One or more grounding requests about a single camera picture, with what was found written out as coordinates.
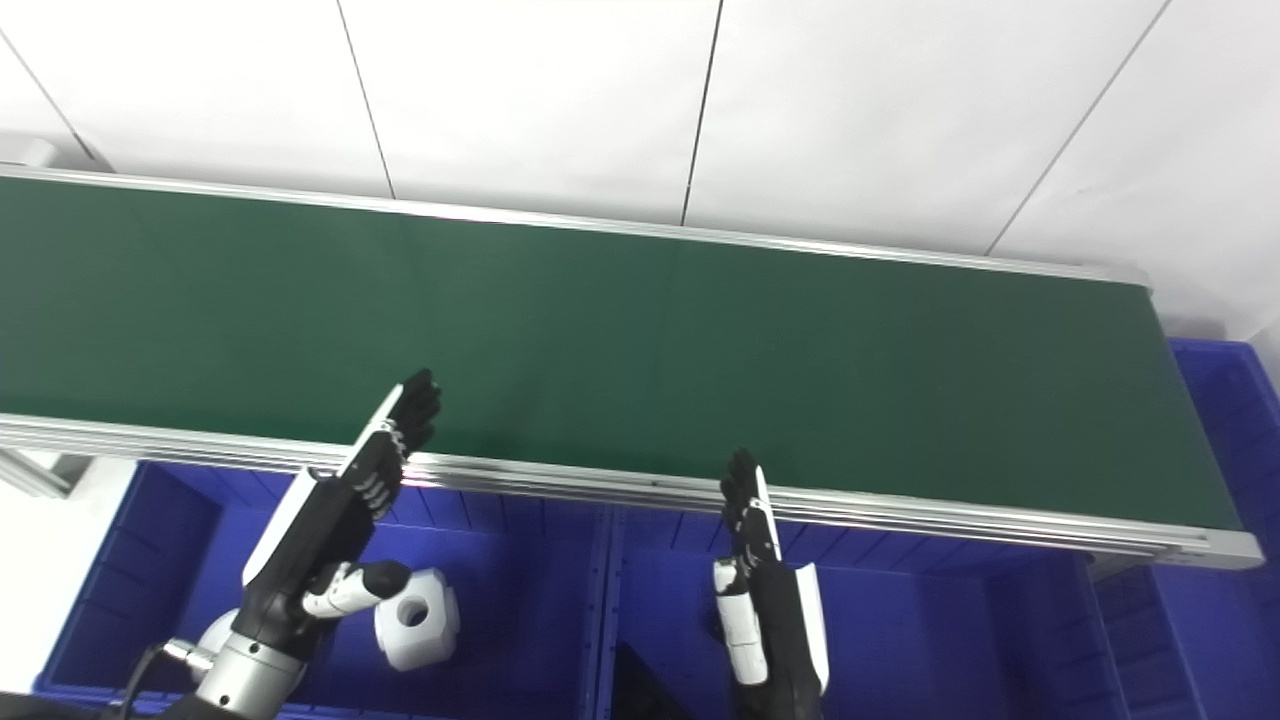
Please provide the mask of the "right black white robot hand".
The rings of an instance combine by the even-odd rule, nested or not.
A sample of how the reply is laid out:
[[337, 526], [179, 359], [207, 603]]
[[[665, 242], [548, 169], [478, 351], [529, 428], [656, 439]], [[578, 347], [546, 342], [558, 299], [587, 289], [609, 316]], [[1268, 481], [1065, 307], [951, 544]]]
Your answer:
[[786, 564], [762, 465], [733, 452], [719, 482], [730, 555], [713, 562], [716, 607], [740, 719], [822, 719], [829, 683], [817, 568]]

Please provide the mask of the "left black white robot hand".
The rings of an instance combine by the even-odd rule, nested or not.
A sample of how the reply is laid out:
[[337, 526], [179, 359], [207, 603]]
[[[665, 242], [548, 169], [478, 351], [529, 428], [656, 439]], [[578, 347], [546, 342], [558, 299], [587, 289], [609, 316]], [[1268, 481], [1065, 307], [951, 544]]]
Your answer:
[[320, 475], [259, 574], [232, 630], [307, 661], [334, 626], [302, 601], [325, 570], [356, 562], [401, 492], [404, 465], [434, 434], [442, 389], [424, 368], [397, 384], [332, 475]]

